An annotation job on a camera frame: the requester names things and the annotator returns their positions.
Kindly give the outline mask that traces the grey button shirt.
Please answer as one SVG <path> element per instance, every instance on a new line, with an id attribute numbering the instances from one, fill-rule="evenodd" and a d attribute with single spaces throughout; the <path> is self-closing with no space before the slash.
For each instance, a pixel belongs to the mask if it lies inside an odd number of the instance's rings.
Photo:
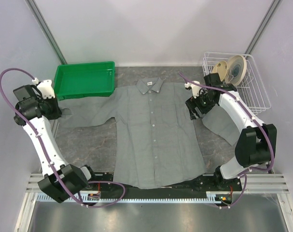
<path id="1" fill-rule="evenodd" d="M 116 121 L 115 182 L 153 189 L 194 179 L 207 170 L 181 83 L 140 79 L 108 97 L 62 100 L 61 125 L 90 128 Z"/>

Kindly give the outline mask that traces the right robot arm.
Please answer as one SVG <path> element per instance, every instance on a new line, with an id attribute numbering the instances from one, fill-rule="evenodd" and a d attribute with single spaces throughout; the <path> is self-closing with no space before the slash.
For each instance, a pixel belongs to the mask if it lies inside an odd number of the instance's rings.
<path id="1" fill-rule="evenodd" d="M 204 85 L 189 80 L 182 73 L 180 76 L 185 80 L 185 88 L 193 94 L 186 101 L 191 116 L 202 118 L 217 105 L 227 112 L 240 133 L 234 157 L 216 170 L 214 187 L 224 190 L 230 185 L 230 179 L 240 178 L 252 170 L 270 171 L 275 162 L 277 141 L 274 124 L 260 120 L 244 103 L 236 87 L 221 82 L 218 73 L 206 75 Z M 260 167 L 267 162 L 269 167 Z"/>

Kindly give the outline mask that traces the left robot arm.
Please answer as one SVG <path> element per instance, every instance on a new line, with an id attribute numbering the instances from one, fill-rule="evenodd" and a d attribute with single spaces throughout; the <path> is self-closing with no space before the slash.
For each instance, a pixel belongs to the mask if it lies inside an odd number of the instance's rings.
<path id="1" fill-rule="evenodd" d="M 60 118 L 62 113 L 47 81 L 19 87 L 13 93 L 18 100 L 14 121 L 32 140 L 41 162 L 43 179 L 38 182 L 40 190 L 62 203 L 70 197 L 68 191 L 78 194 L 84 188 L 96 188 L 98 179 L 92 175 L 89 166 L 76 167 L 61 155 L 50 122 Z"/>

